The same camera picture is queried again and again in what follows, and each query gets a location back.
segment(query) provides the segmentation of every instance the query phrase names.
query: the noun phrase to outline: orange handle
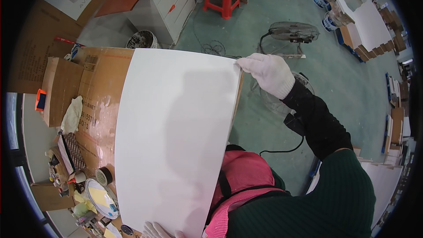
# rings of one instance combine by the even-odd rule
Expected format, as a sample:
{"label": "orange handle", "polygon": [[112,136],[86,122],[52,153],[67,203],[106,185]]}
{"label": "orange handle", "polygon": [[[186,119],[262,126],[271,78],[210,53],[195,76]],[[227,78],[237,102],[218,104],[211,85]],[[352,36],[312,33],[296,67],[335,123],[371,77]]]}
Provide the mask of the orange handle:
{"label": "orange handle", "polygon": [[43,108],[37,108],[37,106],[38,106],[38,102],[40,101],[40,95],[41,95],[41,94],[46,95],[47,93],[46,93],[44,90],[42,90],[41,88],[39,88],[39,89],[38,89],[38,92],[37,92],[37,99],[36,99],[36,101],[35,101],[35,110],[37,110],[37,111],[39,111],[39,112],[41,112],[41,111],[43,111],[43,110],[44,110],[44,107],[43,107]]}
{"label": "orange handle", "polygon": [[168,14],[172,12],[172,10],[175,9],[175,5],[172,5],[171,9],[169,10]]}

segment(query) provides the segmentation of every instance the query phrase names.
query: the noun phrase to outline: gloved hand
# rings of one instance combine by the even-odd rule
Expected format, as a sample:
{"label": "gloved hand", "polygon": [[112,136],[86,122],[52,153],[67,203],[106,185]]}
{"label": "gloved hand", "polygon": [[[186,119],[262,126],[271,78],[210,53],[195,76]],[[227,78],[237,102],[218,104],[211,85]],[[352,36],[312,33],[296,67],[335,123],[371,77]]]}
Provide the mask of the gloved hand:
{"label": "gloved hand", "polygon": [[[165,230],[158,224],[157,222],[150,222],[146,221],[144,223],[144,237],[148,238],[172,238],[172,236],[168,235]],[[175,238],[185,238],[185,235],[181,231],[175,231]]]}
{"label": "gloved hand", "polygon": [[295,83],[289,66],[280,56],[254,53],[236,63],[244,72],[251,73],[263,90],[279,99],[286,98]]}

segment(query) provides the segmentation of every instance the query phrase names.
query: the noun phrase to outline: white bucket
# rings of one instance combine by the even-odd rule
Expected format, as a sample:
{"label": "white bucket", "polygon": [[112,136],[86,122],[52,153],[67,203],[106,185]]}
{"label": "white bucket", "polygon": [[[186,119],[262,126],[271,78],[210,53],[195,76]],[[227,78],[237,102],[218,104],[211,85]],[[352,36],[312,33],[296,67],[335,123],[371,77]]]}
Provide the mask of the white bucket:
{"label": "white bucket", "polygon": [[336,24],[333,22],[333,20],[330,18],[329,11],[326,12],[325,18],[321,21],[321,23],[327,32],[333,32],[334,30],[338,28]]}
{"label": "white bucket", "polygon": [[327,2],[326,0],[313,0],[313,2],[319,7],[319,8],[324,8],[327,5],[329,5],[329,2]]}
{"label": "white bucket", "polygon": [[161,49],[156,36],[151,31],[148,31],[148,30],[142,30],[132,35],[132,37],[126,43],[126,48]]}

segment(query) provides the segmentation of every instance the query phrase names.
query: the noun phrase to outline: pink mesh fabric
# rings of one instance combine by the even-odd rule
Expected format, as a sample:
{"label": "pink mesh fabric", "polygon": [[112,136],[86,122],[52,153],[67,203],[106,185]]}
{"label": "pink mesh fabric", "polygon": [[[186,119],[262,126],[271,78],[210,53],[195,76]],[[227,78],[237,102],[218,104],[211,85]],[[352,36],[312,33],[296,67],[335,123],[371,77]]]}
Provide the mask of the pink mesh fabric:
{"label": "pink mesh fabric", "polygon": [[[258,154],[245,151],[228,151],[223,157],[222,170],[226,174],[232,193],[252,186],[274,185],[272,171],[267,162]],[[260,188],[238,193],[216,209],[203,238],[225,238],[228,231],[228,212],[238,208],[248,200],[269,191],[283,191],[279,188]],[[223,197],[219,183],[214,191],[211,207]]]}
{"label": "pink mesh fabric", "polygon": [[[269,165],[261,156],[253,152],[225,152],[222,170],[226,174],[232,193],[252,186],[275,185],[275,179]],[[222,197],[218,182],[214,190],[211,207]]]}

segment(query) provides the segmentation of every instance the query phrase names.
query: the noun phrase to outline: white drawer cabinet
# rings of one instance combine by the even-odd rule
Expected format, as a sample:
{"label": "white drawer cabinet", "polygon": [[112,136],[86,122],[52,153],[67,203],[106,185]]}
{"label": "white drawer cabinet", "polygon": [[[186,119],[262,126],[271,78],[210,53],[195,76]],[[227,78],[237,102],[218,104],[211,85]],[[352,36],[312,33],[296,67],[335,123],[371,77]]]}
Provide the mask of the white drawer cabinet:
{"label": "white drawer cabinet", "polygon": [[163,48],[176,44],[182,27],[195,6],[195,0],[139,0],[125,12],[137,30],[148,29]]}

